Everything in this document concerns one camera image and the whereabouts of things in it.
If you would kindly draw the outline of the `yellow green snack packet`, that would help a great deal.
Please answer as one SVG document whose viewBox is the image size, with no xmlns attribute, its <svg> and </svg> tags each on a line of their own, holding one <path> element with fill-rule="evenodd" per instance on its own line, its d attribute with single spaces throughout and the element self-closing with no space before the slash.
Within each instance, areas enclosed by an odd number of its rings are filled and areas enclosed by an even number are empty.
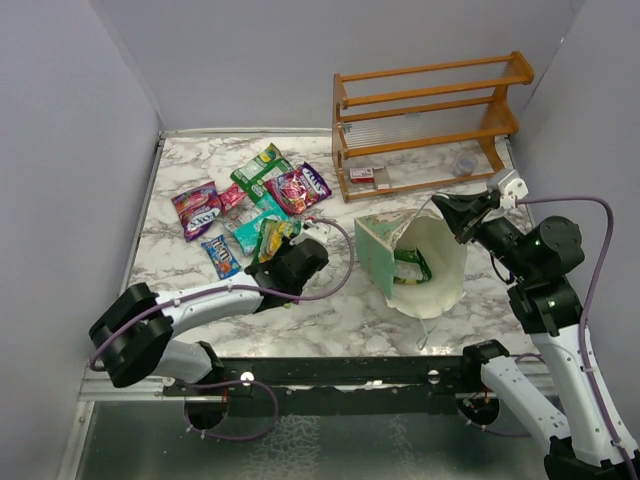
<svg viewBox="0 0 640 480">
<path fill-rule="evenodd" d="M 302 229 L 299 220 L 264 219 L 261 222 L 257 243 L 253 252 L 253 264 L 264 263 L 274 257 L 284 239 L 291 239 Z"/>
</svg>

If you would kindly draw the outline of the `green paper gift bag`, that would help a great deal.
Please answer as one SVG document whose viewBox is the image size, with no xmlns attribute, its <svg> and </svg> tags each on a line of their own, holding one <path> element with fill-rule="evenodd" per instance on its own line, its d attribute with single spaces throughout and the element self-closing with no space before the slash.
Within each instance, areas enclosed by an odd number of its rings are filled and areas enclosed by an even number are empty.
<svg viewBox="0 0 640 480">
<path fill-rule="evenodd" d="M 354 220 L 361 267 L 388 307 L 420 321 L 422 350 L 434 330 L 427 323 L 465 296 L 467 247 L 459 244 L 429 197 L 420 207 L 369 214 Z"/>
</svg>

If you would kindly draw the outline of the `teal tissue snack pack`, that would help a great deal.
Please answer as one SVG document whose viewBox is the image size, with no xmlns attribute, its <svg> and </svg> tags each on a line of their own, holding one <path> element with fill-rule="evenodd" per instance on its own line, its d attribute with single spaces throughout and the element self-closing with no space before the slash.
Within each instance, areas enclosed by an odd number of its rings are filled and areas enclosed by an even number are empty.
<svg viewBox="0 0 640 480">
<path fill-rule="evenodd" d="M 260 227 L 265 219 L 285 221 L 289 216 L 277 202 L 266 195 L 257 203 L 242 202 L 224 216 L 224 226 L 233 235 L 244 255 L 254 252 Z"/>
</svg>

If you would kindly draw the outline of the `red small snack packet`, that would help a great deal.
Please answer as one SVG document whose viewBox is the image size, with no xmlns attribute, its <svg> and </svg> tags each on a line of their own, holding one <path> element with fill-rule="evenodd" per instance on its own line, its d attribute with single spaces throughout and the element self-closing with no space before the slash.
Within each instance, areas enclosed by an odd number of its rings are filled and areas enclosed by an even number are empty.
<svg viewBox="0 0 640 480">
<path fill-rule="evenodd" d="M 219 194 L 222 212 L 229 212 L 239 206 L 246 198 L 247 193 L 237 183 L 233 183 L 224 192 Z"/>
</svg>

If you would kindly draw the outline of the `blue M&M's packet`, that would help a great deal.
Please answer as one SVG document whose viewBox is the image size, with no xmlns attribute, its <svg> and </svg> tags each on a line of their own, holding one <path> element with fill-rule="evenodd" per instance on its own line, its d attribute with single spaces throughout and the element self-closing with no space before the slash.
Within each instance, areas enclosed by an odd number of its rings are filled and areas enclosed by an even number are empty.
<svg viewBox="0 0 640 480">
<path fill-rule="evenodd" d="M 203 242 L 201 247 L 209 256 L 220 280 L 226 280 L 241 271 L 242 267 L 223 235 Z"/>
</svg>

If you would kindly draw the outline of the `green candy packet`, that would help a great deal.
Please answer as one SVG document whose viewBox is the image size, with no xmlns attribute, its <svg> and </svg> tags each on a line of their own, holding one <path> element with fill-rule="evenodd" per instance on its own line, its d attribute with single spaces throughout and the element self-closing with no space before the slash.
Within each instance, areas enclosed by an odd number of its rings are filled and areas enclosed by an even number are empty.
<svg viewBox="0 0 640 480">
<path fill-rule="evenodd" d="M 257 203 L 268 193 L 265 187 L 268 180 L 293 170 L 290 162 L 271 143 L 253 159 L 235 169 L 230 178 L 248 195 L 252 202 Z"/>
</svg>

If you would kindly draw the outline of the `purple Fox's candy bag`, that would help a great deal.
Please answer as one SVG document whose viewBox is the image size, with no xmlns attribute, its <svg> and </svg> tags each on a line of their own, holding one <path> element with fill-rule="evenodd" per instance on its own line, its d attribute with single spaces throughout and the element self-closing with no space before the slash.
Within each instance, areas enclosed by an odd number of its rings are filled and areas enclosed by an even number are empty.
<svg viewBox="0 0 640 480">
<path fill-rule="evenodd" d="M 214 181 L 183 192 L 171 199 L 186 242 L 203 235 L 222 214 L 222 202 Z"/>
</svg>

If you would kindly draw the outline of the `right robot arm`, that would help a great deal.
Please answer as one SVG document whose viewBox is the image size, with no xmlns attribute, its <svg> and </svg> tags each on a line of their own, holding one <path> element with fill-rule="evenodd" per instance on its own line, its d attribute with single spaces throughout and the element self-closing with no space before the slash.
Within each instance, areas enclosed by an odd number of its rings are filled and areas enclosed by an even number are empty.
<svg viewBox="0 0 640 480">
<path fill-rule="evenodd" d="M 436 193 L 431 200 L 458 243 L 481 245 L 512 275 L 509 305 L 561 405 L 554 406 L 495 340 L 464 349 L 461 383 L 498 395 L 542 450 L 548 478 L 638 478 L 639 446 L 617 413 L 591 346 L 591 301 L 579 299 L 567 278 L 585 259 L 579 226 L 550 216 L 523 233 L 504 217 L 488 217 L 500 205 L 497 192 Z"/>
</svg>

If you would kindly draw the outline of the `purple chocolate bar wrapper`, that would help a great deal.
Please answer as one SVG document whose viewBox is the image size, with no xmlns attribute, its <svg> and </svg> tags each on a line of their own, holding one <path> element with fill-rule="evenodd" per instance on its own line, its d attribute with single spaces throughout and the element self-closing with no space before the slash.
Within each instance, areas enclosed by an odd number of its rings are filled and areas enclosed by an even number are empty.
<svg viewBox="0 0 640 480">
<path fill-rule="evenodd" d="M 265 188 L 287 215 L 299 215 L 330 197 L 324 178 L 307 162 L 265 183 Z"/>
</svg>

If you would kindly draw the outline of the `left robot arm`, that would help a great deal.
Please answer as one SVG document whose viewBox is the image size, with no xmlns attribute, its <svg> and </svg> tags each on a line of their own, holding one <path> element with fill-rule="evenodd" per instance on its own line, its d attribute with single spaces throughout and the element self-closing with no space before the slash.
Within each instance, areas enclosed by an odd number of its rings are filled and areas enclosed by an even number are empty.
<svg viewBox="0 0 640 480">
<path fill-rule="evenodd" d="M 155 293 L 146 283 L 135 284 L 89 330 L 101 363 L 97 369 L 106 371 L 116 388 L 162 376 L 210 394 L 223 376 L 221 360 L 208 343 L 177 337 L 227 317 L 278 308 L 296 299 L 327 264 L 325 247 L 306 239 L 286 243 L 267 262 L 210 285 Z"/>
</svg>

